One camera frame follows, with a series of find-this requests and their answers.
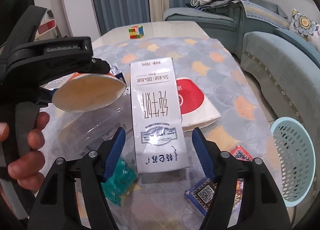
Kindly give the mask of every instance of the hand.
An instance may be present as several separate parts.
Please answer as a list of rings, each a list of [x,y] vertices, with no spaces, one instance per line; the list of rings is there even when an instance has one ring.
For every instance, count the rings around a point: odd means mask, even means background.
[[[8,165],[9,176],[16,179],[18,184],[25,189],[38,191],[44,180],[39,170],[43,168],[45,160],[44,155],[38,149],[44,145],[44,136],[41,131],[48,122],[49,115],[46,112],[38,114],[36,128],[28,134],[28,143],[32,151]],[[9,131],[6,123],[0,123],[0,142],[7,139]]]

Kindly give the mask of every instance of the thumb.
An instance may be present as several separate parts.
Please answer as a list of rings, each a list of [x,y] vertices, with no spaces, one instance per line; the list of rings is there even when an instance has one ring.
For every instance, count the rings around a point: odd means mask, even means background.
[[[9,135],[9,126],[6,123],[0,122],[0,142],[7,139]]]

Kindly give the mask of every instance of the blue gripper pad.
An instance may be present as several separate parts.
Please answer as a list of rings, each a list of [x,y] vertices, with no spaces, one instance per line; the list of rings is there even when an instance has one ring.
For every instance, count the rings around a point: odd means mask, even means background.
[[[204,174],[207,178],[211,179],[213,182],[215,180],[214,165],[207,148],[205,147],[206,139],[204,138],[202,132],[199,128],[192,131],[192,143],[198,155],[199,161],[201,163]]]
[[[114,141],[114,144],[105,161],[105,170],[103,173],[103,178],[105,180],[111,178],[113,173],[115,172],[118,160],[120,158],[125,143],[125,130],[121,128],[120,132],[118,134],[116,133],[112,140]]]

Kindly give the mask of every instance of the floor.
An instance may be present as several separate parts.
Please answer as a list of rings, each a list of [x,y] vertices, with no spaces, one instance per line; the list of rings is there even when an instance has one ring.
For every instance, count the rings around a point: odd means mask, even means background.
[[[277,120],[278,118],[277,115],[275,114],[271,106],[268,104],[266,99],[264,98],[258,81],[248,72],[243,71],[243,73],[254,95],[256,96],[269,125],[271,126],[274,123],[274,121]],[[288,210],[290,220],[292,221],[294,219],[295,208],[287,208],[287,210]]]

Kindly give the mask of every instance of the paper cup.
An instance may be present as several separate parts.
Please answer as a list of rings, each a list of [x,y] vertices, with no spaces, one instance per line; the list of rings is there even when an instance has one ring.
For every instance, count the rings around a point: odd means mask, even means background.
[[[88,112],[112,104],[125,89],[126,84],[111,73],[74,73],[54,93],[52,102],[66,112]]]
[[[177,89],[184,132],[203,128],[221,117],[204,93],[189,78],[178,78]]]

